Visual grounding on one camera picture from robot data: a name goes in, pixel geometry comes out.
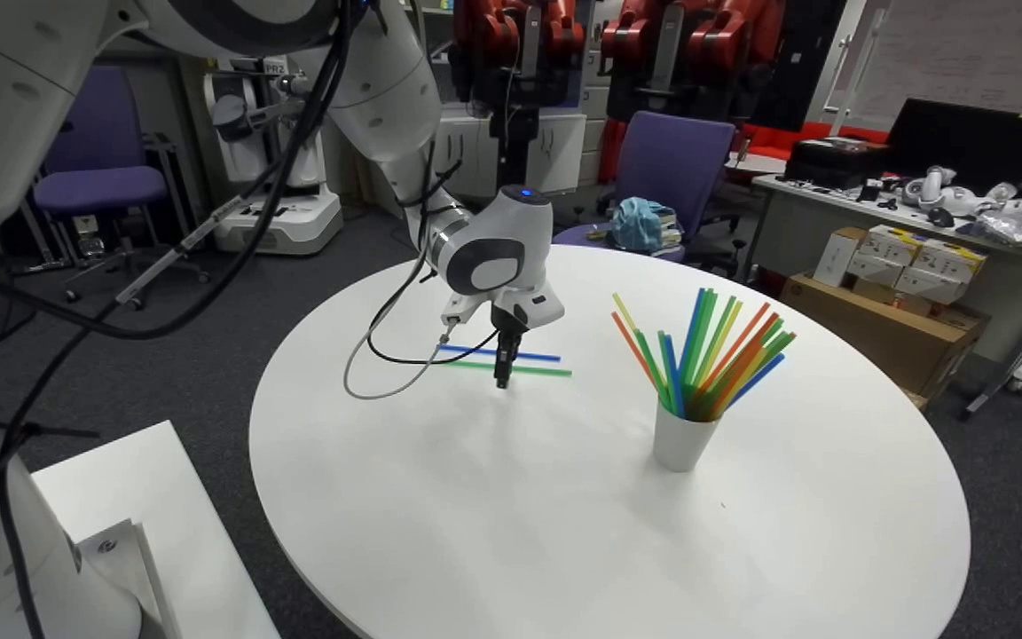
pencil cup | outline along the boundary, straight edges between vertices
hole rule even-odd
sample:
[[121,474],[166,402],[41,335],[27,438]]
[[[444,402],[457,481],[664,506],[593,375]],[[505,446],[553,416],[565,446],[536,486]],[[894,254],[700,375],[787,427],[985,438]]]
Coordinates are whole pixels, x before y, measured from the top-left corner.
[[713,434],[715,423],[678,420],[655,406],[654,459],[667,471],[693,471]]

floor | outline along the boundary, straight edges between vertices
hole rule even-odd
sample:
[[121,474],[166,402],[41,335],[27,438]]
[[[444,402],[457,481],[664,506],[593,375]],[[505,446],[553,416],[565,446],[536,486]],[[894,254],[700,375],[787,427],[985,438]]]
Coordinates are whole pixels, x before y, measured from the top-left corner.
[[[50,427],[104,427],[100,439],[156,420],[174,420],[214,494],[271,622],[288,639],[351,635],[315,602],[270,537],[247,474],[247,402],[277,339],[324,299],[376,274],[410,247],[386,215],[353,215],[315,259],[257,259],[189,331],[121,345],[107,336],[63,367],[33,420]],[[146,313],[124,323],[156,323],[196,296],[189,278],[166,280]],[[66,325],[34,319],[0,348],[0,420],[56,351]],[[959,423],[959,397],[935,406],[935,434],[960,467],[971,510],[971,575],[947,639],[1022,639],[1022,397],[994,402],[976,423]],[[44,438],[33,466],[50,466],[100,439]]]

office chair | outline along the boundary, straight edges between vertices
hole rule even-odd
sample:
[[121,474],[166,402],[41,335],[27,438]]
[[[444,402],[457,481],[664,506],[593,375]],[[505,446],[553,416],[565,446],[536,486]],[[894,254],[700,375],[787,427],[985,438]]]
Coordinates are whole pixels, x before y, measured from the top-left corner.
[[[80,266],[92,259],[87,269],[66,280],[66,300],[80,299],[75,285],[92,274],[134,274],[140,254],[128,232],[121,232],[128,214],[137,214],[151,246],[159,246],[150,206],[166,198],[166,180],[156,167],[146,164],[134,96],[121,67],[100,65],[87,72],[66,124],[44,156],[44,172],[33,194],[54,226],[63,262]],[[95,254],[104,247],[75,247],[66,235],[75,215],[95,215],[100,223],[115,226],[115,247],[107,254]]]
[[[615,201],[641,194],[664,201],[681,220],[681,247],[655,252],[661,259],[694,262],[702,269],[739,269],[733,252],[715,247],[700,239],[702,223],[715,215],[706,214],[706,201],[722,172],[733,126],[727,122],[671,118],[637,111],[626,122]],[[593,223],[566,226],[553,246],[593,246]]]

chair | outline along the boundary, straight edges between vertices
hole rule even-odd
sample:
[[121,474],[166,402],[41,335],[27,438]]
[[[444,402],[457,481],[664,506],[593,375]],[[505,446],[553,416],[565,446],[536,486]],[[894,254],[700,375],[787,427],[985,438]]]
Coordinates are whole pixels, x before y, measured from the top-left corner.
[[[733,252],[700,241],[700,226],[715,220],[706,201],[722,172],[733,126],[727,122],[694,122],[637,111],[624,132],[615,198],[641,194],[678,210],[681,247],[664,259],[721,266],[733,274]],[[561,232],[557,246],[593,246],[593,223]]]
[[[137,214],[151,246],[159,246],[150,206],[166,194],[166,180],[156,167],[146,167],[134,96],[121,67],[87,72],[33,194],[44,214],[66,266],[80,266],[66,235],[66,223],[76,215],[115,226],[124,214]],[[115,266],[134,269],[134,262],[137,252],[132,247],[132,239],[121,235],[115,247],[72,278],[72,285]]]

round white table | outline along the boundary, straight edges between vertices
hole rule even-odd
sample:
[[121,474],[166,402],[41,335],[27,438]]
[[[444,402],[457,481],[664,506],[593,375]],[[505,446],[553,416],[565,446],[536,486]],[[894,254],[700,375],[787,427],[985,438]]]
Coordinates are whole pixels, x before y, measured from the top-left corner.
[[[302,578],[379,639],[934,639],[967,570],[960,481],[930,423],[844,339],[775,306],[799,339],[715,428],[693,474],[661,471],[654,391],[609,323],[683,335],[694,287],[765,299],[675,262],[553,247],[566,314],[520,363],[571,375],[428,370],[353,402],[339,370],[404,266],[305,314],[250,406],[250,471]],[[416,287],[379,345],[422,358],[448,287]],[[489,335],[487,309],[455,335]],[[361,351],[359,391],[410,370]]]

